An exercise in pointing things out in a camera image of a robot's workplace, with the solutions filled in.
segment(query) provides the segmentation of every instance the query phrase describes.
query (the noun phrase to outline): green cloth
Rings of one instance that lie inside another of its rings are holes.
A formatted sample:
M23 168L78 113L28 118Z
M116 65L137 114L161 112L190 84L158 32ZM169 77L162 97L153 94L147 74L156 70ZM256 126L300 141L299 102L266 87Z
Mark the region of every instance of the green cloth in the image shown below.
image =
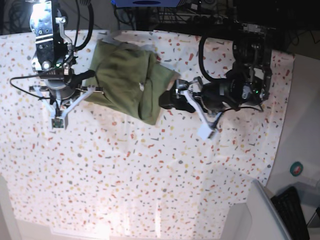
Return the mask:
M159 97L167 90L175 72L157 64L152 51L126 49L125 43L116 46L98 41L90 69L96 72L96 77L88 79L86 85L102 87L105 96L94 93L87 98L88 102L156 124Z

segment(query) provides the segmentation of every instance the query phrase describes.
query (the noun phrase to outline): speckled tablecloth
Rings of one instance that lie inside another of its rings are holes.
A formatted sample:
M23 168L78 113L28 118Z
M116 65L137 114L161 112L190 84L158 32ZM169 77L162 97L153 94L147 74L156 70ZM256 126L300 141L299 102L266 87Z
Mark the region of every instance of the speckled tablecloth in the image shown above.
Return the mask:
M78 53L76 73L90 66L97 36ZM199 75L197 36L128 31L116 39L157 52L182 79ZM112 236L218 239L229 207L246 201L252 179L267 183L287 108L291 55L272 54L264 113L228 112L215 140L202 141L196 114L163 110L150 126L88 102L69 114L66 131L49 130L42 103L9 85L9 78L33 73L34 52L32 33L0 38L0 174L17 219ZM206 69L223 76L234 61L232 43L208 39L205 57Z

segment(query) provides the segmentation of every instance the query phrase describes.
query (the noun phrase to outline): black cable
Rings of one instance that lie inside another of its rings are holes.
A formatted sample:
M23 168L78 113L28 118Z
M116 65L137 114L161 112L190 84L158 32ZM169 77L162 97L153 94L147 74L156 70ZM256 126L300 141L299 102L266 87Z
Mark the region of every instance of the black cable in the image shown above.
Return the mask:
M126 13L128 19L129 19L129 24L130 24L132 30L134 31L135 30L135 25L133 23L133 19L135 17L134 14L132 12L130 12L128 8L124 8L123 11Z
M78 14L77 11L74 10L74 8L73 8L71 5L69 5L68 3L66 3L66 1L64 1L64 0L60 0L60 1L61 1L64 5L66 5L66 6L69 8L69 10L72 11L74 14ZM89 19L86 18L85 16L83 16L82 14L80 14L80 17L83 18L84 20L86 20L87 22L89 22ZM98 28L98 29L103 29L102 27L100 27L100 26L97 25L97 24L94 24L94 26L95 26L96 28Z
M166 7L163 8L162 24L165 22L166 9Z
M52 98L52 100L55 101L55 110L56 110L56 111L60 111L58 101L57 101L57 99L56 99L54 96L51 96L51 97L46 98L46 99L51 99L51 98Z
M255 107L252 107L252 106L242 106L240 107L240 109L253 109L253 110L256 110L260 113L263 112L263 108L261 108L262 110L258 109L258 108L255 108ZM225 109L221 112L221 115L214 121L214 127L216 127L221 119L221 117L225 114L225 112L228 112L228 111L231 111L231 110L234 110L233 108L228 108L228 109Z
M204 35L199 43L199 53L198 53L198 57L199 57L199 67L201 70L202 75L211 83L223 83L226 79L225 78L213 78L211 77L206 69L205 69L205 65L204 65L204 49L205 49L205 43L207 40L208 36Z
M77 22L76 22L76 34L75 34L75 39L74 39L74 46L77 46L77 41L78 41L78 34L79 34L79 28L80 28L80 7L79 7L79 2L78 0L75 0L76 4L76 10L77 10Z
M26 93L26 94L29 94L29 95L31 95L31 96L33 96L33 97L35 97L35 98L38 98L39 100L42 100L42 99L50 99L50 97L49 97L49 98L47 98L47 97L43 98L43 97L40 97L40 96L38 96L38 95L35 95L35 94L33 94L33 93L29 92L29 91L23 90L22 88L14 85L14 84L13 84L13 80L17 80L17 79L29 79L29 78L40 77L40 76L42 76L42 75L51 73L52 71L54 71L54 70L56 70L56 69L57 69L56 67L53 67L53 68L49 69L48 71L43 71L43 72L38 73L38 74L35 74L35 75L12 77L12 78L10 78L9 83L10 83L10 85L11 85L12 87L20 90L21 92L24 92L24 93Z
M95 77L95 80L96 80L96 84L98 85L99 88L101 88L101 85L100 85L100 81L99 81L97 72L98 72L101 64L102 64L102 62L99 63L99 65L96 67L96 69L95 69L95 71L94 71L94 72L95 72L94 77ZM105 98L107 101L110 101L110 100L107 98L107 96L106 96L106 94L105 94L104 91L102 91L102 95L104 96L104 98Z
M299 35L298 35L297 33L295 33L295 34L296 34L297 42L296 42L296 43L294 43L294 39L295 39L295 38L294 38L294 39L292 39L292 38L291 38L290 31L287 31L287 33L288 33L288 36L289 36L290 44L292 44L293 46L298 46L298 45L299 45L299 43L300 43Z
M80 51L80 50L84 49L87 46L87 44L89 43L89 41L91 39L92 32L94 30L95 14L94 14L94 9L93 9L91 3L88 5L88 10L89 10L89 29L88 29L88 34L87 34L84 42L80 46L76 46L75 47L75 51Z
M127 17L129 19L129 21L125 21L123 18L120 19L119 15L118 15L118 10L123 10L126 14L127 14ZM113 14L115 16L115 18L117 19L118 22L122 23L122 24L125 24L125 25L128 25L130 26L131 23L130 23L130 17L129 17L129 14L127 12L127 9L126 7L116 7L116 6L113 6Z
M312 31L310 30L309 32L310 32L310 34L311 34L311 37L312 37L312 39L313 39L314 44L320 43L320 40L316 41L315 36L314 36L314 34L312 33Z

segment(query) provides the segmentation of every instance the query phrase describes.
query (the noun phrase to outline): table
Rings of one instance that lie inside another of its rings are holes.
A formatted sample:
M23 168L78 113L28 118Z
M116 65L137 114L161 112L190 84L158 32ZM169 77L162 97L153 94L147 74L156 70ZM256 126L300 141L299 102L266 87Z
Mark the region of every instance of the table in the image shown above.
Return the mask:
M90 66L98 33L78 53L76 74ZM182 79L200 75L198 36L124 31L113 37L158 53L161 64ZM79 39L84 38L81 32ZM246 201L252 179L267 183L284 124L293 56L272 53L264 113L228 112L214 141L202 141L196 114L163 110L150 126L88 102L69 115L67 130L48 129L45 107L9 85L10 78L32 73L34 42L31 33L0 38L0 174L17 219L58 232L218 239L229 207ZM222 77L234 61L232 42L208 39L205 57L210 74ZM19 86L36 83L30 78Z

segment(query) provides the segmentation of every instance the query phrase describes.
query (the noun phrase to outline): white tablecloth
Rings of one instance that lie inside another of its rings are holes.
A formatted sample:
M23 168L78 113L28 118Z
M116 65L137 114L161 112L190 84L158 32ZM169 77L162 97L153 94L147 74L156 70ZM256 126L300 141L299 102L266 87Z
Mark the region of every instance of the white tablecloth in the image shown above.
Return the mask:
M97 36L95 31L78 53L76 73L90 66ZM128 31L116 39L155 51L182 79L201 75L197 36ZM272 53L264 113L230 111L215 140L202 141L197 114L163 110L156 126L150 126L88 102L69 114L67 130L48 129L43 104L9 85L10 78L33 73L34 52L32 33L0 38L0 174L8 182L17 219L87 234L218 239L229 207L246 202L252 179L267 183L284 123L293 56ZM223 77L232 68L230 41L208 39L204 52L212 76ZM17 81L24 89L39 82Z

